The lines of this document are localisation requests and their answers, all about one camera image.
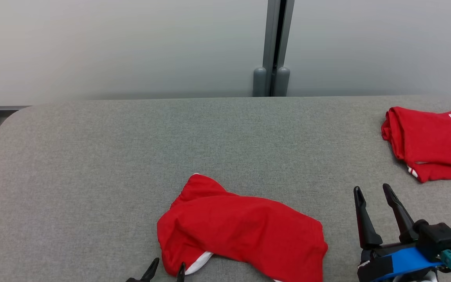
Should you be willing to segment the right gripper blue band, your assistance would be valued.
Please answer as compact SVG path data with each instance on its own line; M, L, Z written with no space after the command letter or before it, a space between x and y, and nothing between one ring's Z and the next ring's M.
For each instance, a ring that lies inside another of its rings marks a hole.
M387 204L391 207L399 228L399 241L411 243L418 239L414 221L389 184L382 185ZM444 242L426 244L392 244L382 246L366 210L361 188L353 189L355 211L362 248L359 282L438 282L437 267L441 266Z

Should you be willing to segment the red shorts with white stripe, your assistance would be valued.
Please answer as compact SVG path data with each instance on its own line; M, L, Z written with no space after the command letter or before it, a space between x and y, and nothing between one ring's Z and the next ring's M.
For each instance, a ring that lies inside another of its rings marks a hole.
M245 262L274 282L323 282L320 221L278 201L233 194L193 174L158 220L165 271L199 271L214 255Z

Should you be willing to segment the red jersey with black lettering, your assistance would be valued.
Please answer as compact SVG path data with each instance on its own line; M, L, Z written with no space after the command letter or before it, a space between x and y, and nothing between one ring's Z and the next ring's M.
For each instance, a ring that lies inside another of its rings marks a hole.
M419 182L451 180L451 111L436 114L392 107L381 134Z

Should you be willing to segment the grey cylinder post foot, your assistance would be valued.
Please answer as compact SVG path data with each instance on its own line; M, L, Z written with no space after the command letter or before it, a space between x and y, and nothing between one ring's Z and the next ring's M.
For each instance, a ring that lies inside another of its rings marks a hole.
M265 97L268 93L267 87L268 72L265 68L259 67L253 71L253 91L254 98Z
M290 69L287 67L280 67L276 71L274 79L274 91L273 95L276 97L286 97L288 84L290 78Z

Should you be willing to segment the grey metal partition post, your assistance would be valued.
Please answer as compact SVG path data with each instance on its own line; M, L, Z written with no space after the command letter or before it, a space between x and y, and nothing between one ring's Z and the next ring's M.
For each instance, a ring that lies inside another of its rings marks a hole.
M274 79L277 69L285 67L290 24L295 0L268 0L262 66L268 72L267 94L275 97Z

